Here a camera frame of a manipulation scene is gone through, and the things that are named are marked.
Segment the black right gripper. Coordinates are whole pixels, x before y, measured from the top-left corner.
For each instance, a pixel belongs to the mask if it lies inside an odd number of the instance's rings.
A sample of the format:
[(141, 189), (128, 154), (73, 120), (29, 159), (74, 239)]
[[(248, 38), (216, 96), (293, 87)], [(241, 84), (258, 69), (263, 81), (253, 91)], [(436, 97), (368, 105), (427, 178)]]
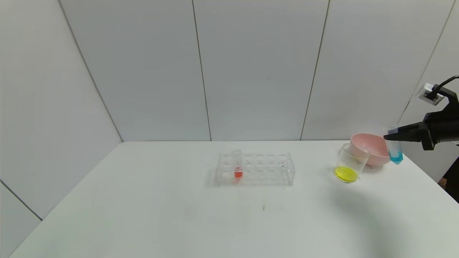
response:
[(394, 142), (421, 142), (424, 150), (434, 150), (438, 143), (459, 140), (458, 112), (428, 113), (422, 122), (388, 129), (383, 138)]

